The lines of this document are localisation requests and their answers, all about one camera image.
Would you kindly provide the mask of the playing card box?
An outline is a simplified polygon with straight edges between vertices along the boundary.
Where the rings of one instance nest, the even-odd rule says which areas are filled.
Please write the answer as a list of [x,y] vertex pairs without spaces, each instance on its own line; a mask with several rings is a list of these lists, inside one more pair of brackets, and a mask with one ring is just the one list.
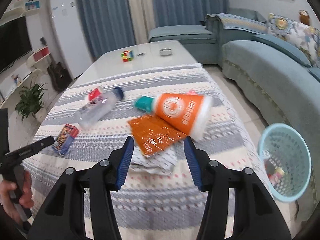
[[56,153],[65,156],[78,134],[79,129],[77,127],[70,124],[65,124],[55,139],[52,149]]

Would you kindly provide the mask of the clear plastic bottle blue cap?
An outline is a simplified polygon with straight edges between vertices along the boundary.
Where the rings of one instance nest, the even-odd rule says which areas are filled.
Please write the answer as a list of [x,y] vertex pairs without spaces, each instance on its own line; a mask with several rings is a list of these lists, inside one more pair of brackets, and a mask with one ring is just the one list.
[[89,103],[85,103],[75,114],[77,123],[83,129],[88,129],[102,117],[114,109],[118,101],[123,100],[124,92],[120,87],[105,92]]

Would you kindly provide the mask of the white heart pattern bag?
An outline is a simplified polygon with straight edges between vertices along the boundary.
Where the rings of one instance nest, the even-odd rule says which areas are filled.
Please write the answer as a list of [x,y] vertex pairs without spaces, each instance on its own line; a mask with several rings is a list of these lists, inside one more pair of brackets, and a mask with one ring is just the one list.
[[143,154],[139,147],[135,147],[130,169],[135,172],[146,172],[148,174],[166,176],[172,174],[177,163],[176,152],[172,146],[148,157]]

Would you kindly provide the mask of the orange paper cup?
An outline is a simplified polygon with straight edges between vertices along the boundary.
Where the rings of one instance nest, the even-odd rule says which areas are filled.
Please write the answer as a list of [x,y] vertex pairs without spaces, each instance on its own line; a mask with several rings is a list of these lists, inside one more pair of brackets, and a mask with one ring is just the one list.
[[152,112],[195,141],[203,139],[208,125],[213,98],[199,94],[157,95],[152,102]]

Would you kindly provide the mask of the orange snack wrapper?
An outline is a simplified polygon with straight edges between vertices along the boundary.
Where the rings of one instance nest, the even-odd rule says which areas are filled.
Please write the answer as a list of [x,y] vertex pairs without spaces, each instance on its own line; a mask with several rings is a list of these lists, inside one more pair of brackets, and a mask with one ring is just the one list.
[[144,115],[128,121],[131,133],[145,157],[167,150],[186,135],[156,115]]

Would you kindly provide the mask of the light blue mesh trash basket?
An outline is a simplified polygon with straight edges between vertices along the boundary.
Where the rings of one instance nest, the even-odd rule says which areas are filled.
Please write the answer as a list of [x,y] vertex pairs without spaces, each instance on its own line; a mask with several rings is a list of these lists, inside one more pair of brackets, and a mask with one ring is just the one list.
[[311,157],[305,140],[294,128],[281,123],[268,126],[259,139],[258,155],[275,199],[289,203],[303,195],[311,177]]

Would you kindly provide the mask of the white tv shelf unit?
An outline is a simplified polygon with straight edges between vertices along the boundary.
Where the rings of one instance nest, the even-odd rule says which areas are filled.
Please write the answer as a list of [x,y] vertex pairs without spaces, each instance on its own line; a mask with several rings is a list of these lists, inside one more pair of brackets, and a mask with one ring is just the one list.
[[31,51],[17,58],[14,62],[8,65],[7,69],[1,72],[1,102],[3,102],[17,87],[15,81],[11,77],[12,75],[18,75],[18,77],[23,80],[31,70],[27,67],[27,58],[31,55],[33,51],[41,48],[40,38],[45,37],[42,23],[41,23],[41,9],[37,9],[31,12],[23,12],[19,16],[11,15],[11,18],[7,17],[1,20],[1,27],[25,18],[25,25],[28,31],[29,42],[31,46]]

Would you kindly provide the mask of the black guitar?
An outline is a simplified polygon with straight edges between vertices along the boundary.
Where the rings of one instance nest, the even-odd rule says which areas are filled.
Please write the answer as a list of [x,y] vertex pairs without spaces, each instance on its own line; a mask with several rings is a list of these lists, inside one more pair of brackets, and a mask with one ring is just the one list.
[[66,68],[64,68],[61,62],[56,63],[53,56],[49,54],[51,63],[47,68],[47,72],[50,76],[52,86],[57,92],[63,92],[72,81],[72,78]]

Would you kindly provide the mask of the blue sofa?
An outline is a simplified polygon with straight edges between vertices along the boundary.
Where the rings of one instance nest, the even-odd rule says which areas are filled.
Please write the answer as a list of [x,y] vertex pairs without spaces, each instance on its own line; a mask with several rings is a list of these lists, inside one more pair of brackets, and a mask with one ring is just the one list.
[[308,58],[296,61],[279,48],[257,41],[266,24],[232,14],[207,14],[208,31],[216,39],[216,63],[236,82],[268,124],[284,123],[305,140],[311,155],[311,179],[298,199],[298,221],[308,220],[319,204],[319,81]]

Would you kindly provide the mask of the pink paper scrap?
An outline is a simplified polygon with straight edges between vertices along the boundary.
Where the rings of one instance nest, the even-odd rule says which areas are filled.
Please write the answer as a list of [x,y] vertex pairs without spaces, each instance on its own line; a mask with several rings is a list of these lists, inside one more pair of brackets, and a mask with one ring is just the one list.
[[189,90],[188,92],[186,92],[186,94],[188,94],[188,95],[197,95],[197,93],[194,90]]

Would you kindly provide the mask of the white refrigerator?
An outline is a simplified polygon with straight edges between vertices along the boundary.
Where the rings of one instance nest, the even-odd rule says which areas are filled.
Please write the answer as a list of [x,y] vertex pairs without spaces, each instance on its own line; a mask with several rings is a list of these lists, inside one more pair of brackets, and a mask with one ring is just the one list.
[[49,0],[53,29],[72,78],[82,75],[93,63],[82,30],[76,0]]

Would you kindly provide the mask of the blue ottoman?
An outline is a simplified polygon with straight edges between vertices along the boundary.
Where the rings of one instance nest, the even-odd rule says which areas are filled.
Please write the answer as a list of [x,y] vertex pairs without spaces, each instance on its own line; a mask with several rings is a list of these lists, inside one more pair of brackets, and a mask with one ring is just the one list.
[[202,25],[171,25],[154,28],[149,42],[177,40],[201,64],[217,64],[217,38]]

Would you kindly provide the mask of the floral cushion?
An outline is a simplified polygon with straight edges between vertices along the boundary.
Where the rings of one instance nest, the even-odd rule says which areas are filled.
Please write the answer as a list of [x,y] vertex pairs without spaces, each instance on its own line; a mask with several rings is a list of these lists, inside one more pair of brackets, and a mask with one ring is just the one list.
[[269,13],[268,34],[297,47],[313,67],[319,67],[319,30],[287,17]]

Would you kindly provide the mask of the blue curtain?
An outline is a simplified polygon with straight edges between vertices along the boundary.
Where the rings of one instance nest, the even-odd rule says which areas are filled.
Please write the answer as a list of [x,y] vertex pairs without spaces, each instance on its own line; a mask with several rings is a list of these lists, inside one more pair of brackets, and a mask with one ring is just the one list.
[[76,0],[89,51],[104,53],[147,42],[153,28],[199,24],[225,13],[228,0]]

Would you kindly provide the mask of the brown jar on sofa back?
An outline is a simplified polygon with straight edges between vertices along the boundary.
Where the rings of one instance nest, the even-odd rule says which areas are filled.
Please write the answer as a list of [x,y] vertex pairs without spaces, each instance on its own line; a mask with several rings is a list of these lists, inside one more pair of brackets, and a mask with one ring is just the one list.
[[310,16],[306,10],[299,11],[299,19],[302,24],[310,26]]

